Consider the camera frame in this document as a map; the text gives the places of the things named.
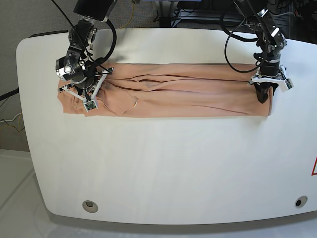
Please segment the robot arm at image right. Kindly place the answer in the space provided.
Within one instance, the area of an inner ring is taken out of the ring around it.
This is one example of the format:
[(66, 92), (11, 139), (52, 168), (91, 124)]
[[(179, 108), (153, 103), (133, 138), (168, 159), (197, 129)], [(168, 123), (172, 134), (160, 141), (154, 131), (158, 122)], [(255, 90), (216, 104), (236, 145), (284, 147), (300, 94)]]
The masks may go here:
[[(265, 103), (269, 98), (269, 91), (275, 92), (276, 88), (287, 91), (293, 88), (293, 83), (286, 74), (286, 67), (280, 63), (281, 51), (287, 45), (287, 40), (274, 22), (272, 14), (267, 8), (266, 0), (235, 0), (238, 11), (244, 16), (244, 20), (231, 32), (224, 26), (223, 20), (226, 12), (219, 18), (219, 24), (224, 33), (228, 35), (224, 46), (224, 56), (227, 64), (238, 73), (255, 74), (249, 84), (253, 85), (257, 99)], [(256, 38), (244, 38), (234, 34), (240, 27), (246, 26), (253, 30)], [(261, 48), (261, 53), (255, 53), (255, 67), (249, 70), (235, 68), (228, 60), (227, 46), (230, 38), (242, 42), (255, 42)]]

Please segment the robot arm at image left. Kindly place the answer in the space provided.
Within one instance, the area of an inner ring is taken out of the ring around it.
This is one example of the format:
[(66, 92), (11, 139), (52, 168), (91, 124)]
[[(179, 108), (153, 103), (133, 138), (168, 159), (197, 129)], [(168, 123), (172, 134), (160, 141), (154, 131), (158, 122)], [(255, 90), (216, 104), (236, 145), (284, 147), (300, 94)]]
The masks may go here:
[[(114, 71), (112, 68), (105, 68), (103, 63), (112, 55), (116, 45), (116, 30), (108, 19), (116, 3), (115, 0), (79, 0), (75, 5), (74, 13), (80, 15), (81, 19), (73, 25), (58, 4), (53, 1), (71, 25), (67, 53), (56, 61), (55, 67), (57, 76), (62, 81), (69, 82), (60, 89), (60, 92), (69, 92), (85, 104), (95, 99), (102, 80)], [(112, 44), (104, 57), (93, 59), (93, 41), (98, 31), (95, 27), (96, 21), (105, 22), (110, 27)]]

